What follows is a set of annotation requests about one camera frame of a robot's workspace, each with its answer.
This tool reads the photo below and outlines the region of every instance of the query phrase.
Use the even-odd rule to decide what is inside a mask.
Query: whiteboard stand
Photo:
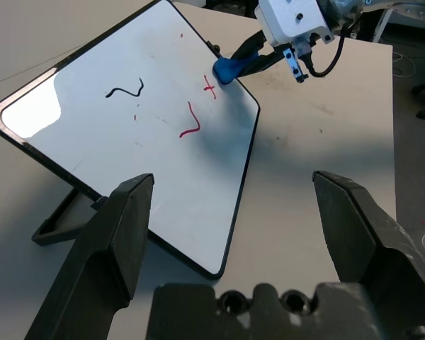
[[[73,188],[63,201],[58,205],[54,212],[47,218],[39,228],[36,229],[35,234],[31,237],[32,241],[40,246],[48,246],[50,244],[69,241],[76,239],[80,231],[85,227],[85,223],[70,225],[63,229],[57,229],[57,224],[60,218],[68,211],[72,203],[79,197],[80,192]],[[99,208],[107,201],[107,197],[103,196],[94,202],[91,207],[94,210]]]

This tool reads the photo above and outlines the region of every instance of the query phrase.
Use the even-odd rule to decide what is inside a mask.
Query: black cable
[[[304,62],[305,67],[307,67],[307,69],[309,70],[309,73],[312,76],[314,76],[316,78],[322,78],[322,77],[325,77],[326,75],[328,75],[329,73],[331,73],[331,71],[334,69],[335,65],[337,65],[337,62],[340,59],[341,52],[343,51],[343,45],[345,43],[345,37],[348,35],[348,31],[349,30],[348,30],[348,28],[346,28],[346,26],[344,26],[341,29],[339,48],[337,49],[337,52],[336,52],[335,57],[333,58],[331,64],[323,72],[316,72],[315,71],[315,68],[313,67],[312,53],[311,52],[307,53],[306,55],[303,55],[299,58]]]

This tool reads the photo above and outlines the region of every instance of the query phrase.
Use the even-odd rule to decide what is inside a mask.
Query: red marker drawing
[[[215,88],[215,86],[211,86],[211,85],[210,85],[210,82],[208,81],[208,78],[206,78],[206,76],[205,76],[205,80],[206,80],[206,84],[207,84],[208,86],[206,86],[203,90],[204,90],[204,91],[211,90],[212,94],[214,95],[214,99],[216,99],[215,92],[214,92],[214,88]]]
[[[198,121],[198,119],[197,119],[197,117],[196,117],[195,113],[192,111],[192,105],[191,105],[191,102],[190,102],[190,101],[188,101],[188,102],[187,102],[187,104],[189,104],[189,110],[190,110],[190,111],[191,111],[191,113],[192,113],[192,117],[193,117],[193,119],[195,119],[195,121],[197,122],[198,127],[196,127],[195,129],[186,130],[186,131],[182,132],[182,133],[179,135],[179,137],[180,137],[180,138],[182,138],[184,135],[187,135],[188,133],[192,133],[192,132],[200,131],[200,122]]]

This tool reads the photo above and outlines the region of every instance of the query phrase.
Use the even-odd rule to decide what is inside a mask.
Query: blue sponge
[[[248,65],[252,60],[258,57],[258,52],[255,52],[246,59],[227,59],[224,57],[219,58],[212,67],[217,79],[222,84],[229,84],[233,79],[239,76],[245,66]]]

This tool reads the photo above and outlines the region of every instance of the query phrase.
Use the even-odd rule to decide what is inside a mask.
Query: black whiteboard frame
[[[153,7],[155,4],[158,4],[160,1],[167,1],[169,2],[176,12],[184,19],[185,22],[192,28],[192,30],[197,34],[197,36],[205,43],[205,45],[211,50],[211,52],[216,56],[219,57],[220,54],[214,50],[212,45],[210,43],[207,43],[203,37],[197,32],[197,30],[187,21],[187,19],[183,16],[183,14],[168,0],[154,0],[150,2],[149,4],[143,6],[141,9],[133,13],[131,16],[128,16],[126,19],[118,23],[117,25],[113,26],[111,29],[107,30],[97,38],[93,39],[91,42],[88,42],[83,47],[80,47],[77,51],[72,53],[70,56],[66,57],[62,61],[58,62],[55,66],[48,69],[46,72],[42,73],[40,76],[36,77],[34,80],[28,82],[26,85],[22,86],[17,91],[13,92],[10,96],[6,97],[4,100],[0,101],[0,136],[2,136],[5,140],[10,142],[15,147],[19,148],[22,152],[26,153],[28,156],[36,160],[38,163],[42,164],[45,168],[49,169],[51,172],[59,176],[63,181],[67,182],[71,186],[73,186],[75,189],[79,190],[80,193],[83,193],[85,196],[89,197],[93,201],[98,200],[101,195],[92,189],[92,187],[86,185],[83,181],[80,181],[77,177],[71,175],[67,170],[63,169],[59,164],[55,163],[51,158],[45,156],[42,152],[34,148],[31,144],[27,143],[23,138],[19,137],[17,134],[12,132],[10,129],[8,129],[3,121],[1,120],[1,113],[2,111],[10,106],[12,103],[16,102],[20,98],[24,97],[27,93],[41,85],[44,81],[49,79],[51,76],[56,74],[58,71],[66,67],[68,64],[73,62],[78,57],[81,57],[85,52],[89,51],[91,48],[99,44],[101,41],[105,40],[110,35],[114,34],[117,30],[120,30],[123,26],[128,24],[130,21],[137,18],[140,14],[144,13],[151,7]],[[196,263],[193,259],[187,257],[185,254],[183,254],[181,251],[176,249],[174,246],[169,244],[168,242],[164,241],[161,237],[153,233],[151,230],[148,230],[148,237],[156,244],[158,244],[160,247],[167,250],[169,253],[171,253],[176,258],[180,259],[182,262],[187,264],[189,267],[191,267],[194,271],[199,272],[202,276],[205,276],[206,278],[210,280],[218,280],[222,277],[224,271],[225,271],[225,265],[227,263],[228,253],[230,250],[230,244],[232,241],[233,231],[234,231],[234,224],[236,222],[237,213],[239,209],[239,204],[241,203],[241,196],[242,196],[242,189],[244,187],[244,182],[247,174],[247,168],[249,166],[249,160],[251,155],[251,150],[254,144],[254,138],[255,138],[255,132],[256,132],[256,126],[258,125],[259,116],[260,116],[260,105],[259,102],[255,99],[254,96],[247,90],[247,88],[241,83],[240,80],[238,80],[239,84],[243,87],[243,89],[252,97],[252,99],[255,100],[258,111],[256,114],[254,129],[252,131],[251,141],[249,144],[249,151],[247,152],[246,157],[246,163],[244,165],[244,170],[242,173],[242,179],[241,179],[241,185],[239,187],[237,202],[234,207],[234,214],[230,225],[230,231],[228,234],[227,244],[225,246],[225,252],[222,258],[222,264],[220,266],[220,270],[217,273],[211,273],[207,271],[205,268],[200,266],[198,263]]]

